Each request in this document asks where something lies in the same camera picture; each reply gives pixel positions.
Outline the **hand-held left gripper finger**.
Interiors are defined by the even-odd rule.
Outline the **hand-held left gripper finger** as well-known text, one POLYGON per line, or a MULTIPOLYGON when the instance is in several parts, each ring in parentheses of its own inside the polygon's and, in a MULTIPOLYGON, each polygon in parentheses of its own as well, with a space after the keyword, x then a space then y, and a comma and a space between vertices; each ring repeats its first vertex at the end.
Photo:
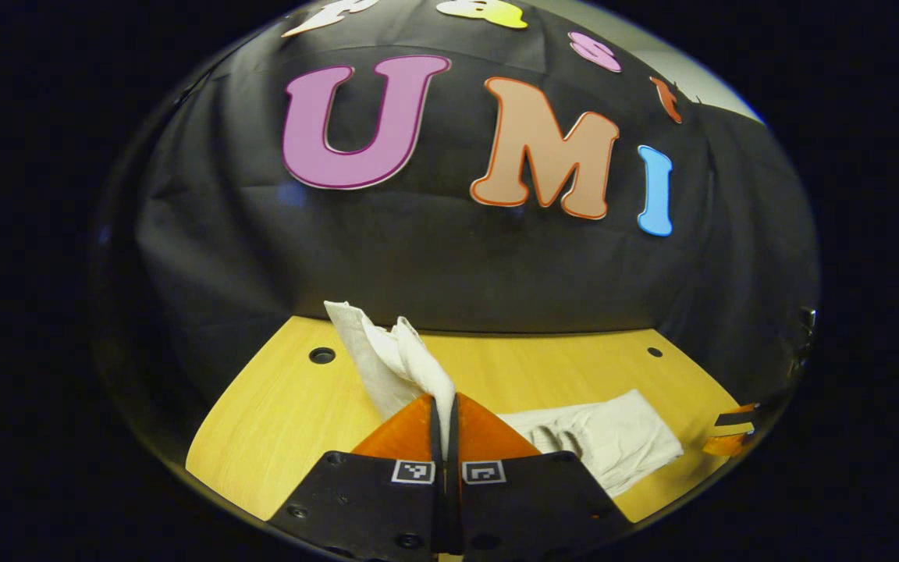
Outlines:
POLYGON ((461 393, 449 444, 449 550, 464 559, 577 559, 634 527, 574 452, 536 453, 461 393))
POLYGON ((446 467, 435 399, 415 399, 353 451, 329 450, 268 519, 336 559, 435 559, 446 467))

